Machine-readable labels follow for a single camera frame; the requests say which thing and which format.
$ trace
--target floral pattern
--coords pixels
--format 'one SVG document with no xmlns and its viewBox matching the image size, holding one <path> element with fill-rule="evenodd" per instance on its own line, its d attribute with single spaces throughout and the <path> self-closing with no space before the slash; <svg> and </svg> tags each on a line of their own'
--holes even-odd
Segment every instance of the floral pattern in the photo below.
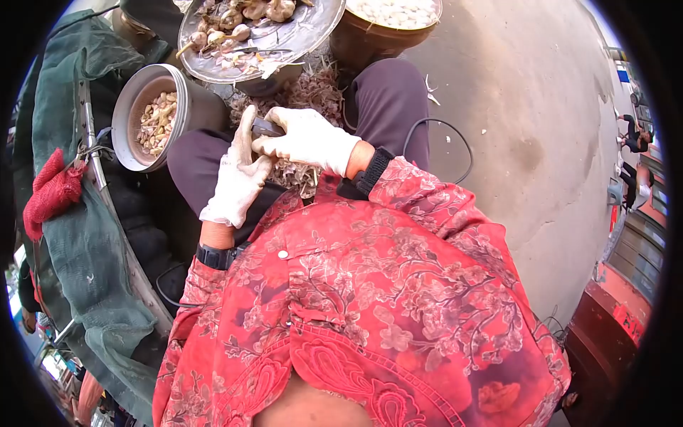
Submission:
<svg viewBox="0 0 683 427">
<path fill-rule="evenodd" d="M 323 174 L 306 207 L 282 195 L 228 272 L 192 264 L 182 302 L 201 305 L 178 310 L 154 425 L 249 426 L 293 365 L 375 425 L 547 423 L 570 371 L 504 227 L 401 157 L 369 202 L 338 182 Z"/>
</svg>

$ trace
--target black wristwatch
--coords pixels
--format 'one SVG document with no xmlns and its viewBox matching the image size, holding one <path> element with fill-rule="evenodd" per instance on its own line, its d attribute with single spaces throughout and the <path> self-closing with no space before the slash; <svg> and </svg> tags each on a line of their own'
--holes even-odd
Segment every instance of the black wristwatch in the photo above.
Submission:
<svg viewBox="0 0 683 427">
<path fill-rule="evenodd" d="M 379 181 L 394 157 L 392 153 L 382 147 L 375 148 L 375 153 L 372 155 L 367 169 L 358 172 L 353 180 L 348 178 L 341 180 L 337 187 L 337 194 L 347 199 L 367 200 L 372 187 Z"/>
<path fill-rule="evenodd" d="M 226 271 L 232 265 L 232 262 L 242 253 L 251 242 L 247 241 L 237 247 L 230 249 L 216 249 L 207 245 L 197 245 L 197 261 L 213 268 L 214 270 Z"/>
</svg>

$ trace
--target gloved hand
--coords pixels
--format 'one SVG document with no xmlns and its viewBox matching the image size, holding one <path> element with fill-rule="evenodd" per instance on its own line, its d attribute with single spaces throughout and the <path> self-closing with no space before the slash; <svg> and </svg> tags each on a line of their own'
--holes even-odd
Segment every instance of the gloved hand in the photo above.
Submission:
<svg viewBox="0 0 683 427">
<path fill-rule="evenodd" d="M 360 137 L 335 128 L 313 109 L 273 107 L 265 120 L 282 126 L 287 135 L 260 137 L 251 144 L 254 151 L 320 166 L 346 177 L 348 159 Z"/>
<path fill-rule="evenodd" d="M 251 125 L 255 117 L 256 106 L 249 105 L 242 114 L 232 145 L 221 157 L 216 191 L 199 213 L 201 221 L 242 227 L 247 209 L 273 169 L 273 160 L 268 156 L 261 156 L 256 162 L 251 160 Z"/>
</svg>

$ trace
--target metal tray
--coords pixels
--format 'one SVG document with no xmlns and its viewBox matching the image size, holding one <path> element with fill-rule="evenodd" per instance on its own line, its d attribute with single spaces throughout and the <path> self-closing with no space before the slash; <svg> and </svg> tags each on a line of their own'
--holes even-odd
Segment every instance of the metal tray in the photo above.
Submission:
<svg viewBox="0 0 683 427">
<path fill-rule="evenodd" d="M 194 0 L 185 12 L 178 32 L 178 46 L 184 46 L 190 35 L 197 31 L 201 18 L 196 16 L 195 12 L 202 3 L 202 0 Z M 292 49 L 292 52 L 271 56 L 285 62 L 293 62 L 312 52 L 320 46 L 342 19 L 346 0 L 313 0 L 313 3 L 315 7 L 310 8 L 298 1 L 292 18 L 287 22 L 271 23 L 263 28 L 252 28 L 253 45 L 260 49 Z M 248 41 L 241 42 L 235 49 L 248 47 L 247 43 Z M 209 83 L 233 84 L 263 75 L 263 72 L 259 70 L 246 73 L 242 73 L 237 68 L 223 70 L 215 65 L 215 59 L 203 59 L 192 51 L 183 53 L 180 61 L 191 75 Z"/>
</svg>

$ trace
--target concrete ground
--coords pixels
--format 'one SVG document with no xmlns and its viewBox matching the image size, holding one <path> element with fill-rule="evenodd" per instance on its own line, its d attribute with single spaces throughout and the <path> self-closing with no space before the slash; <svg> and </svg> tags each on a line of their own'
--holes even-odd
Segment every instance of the concrete ground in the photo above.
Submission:
<svg viewBox="0 0 683 427">
<path fill-rule="evenodd" d="M 613 109 L 632 113 L 628 90 L 578 0 L 443 6 L 441 23 L 406 57 L 438 86 L 441 106 L 432 104 L 431 116 L 452 123 L 472 147 L 474 168 L 462 185 L 507 228 L 531 308 L 544 319 L 557 306 L 564 326 L 609 236 Z M 431 172 L 457 179 L 468 165 L 458 136 L 431 124 L 430 143 Z"/>
</svg>

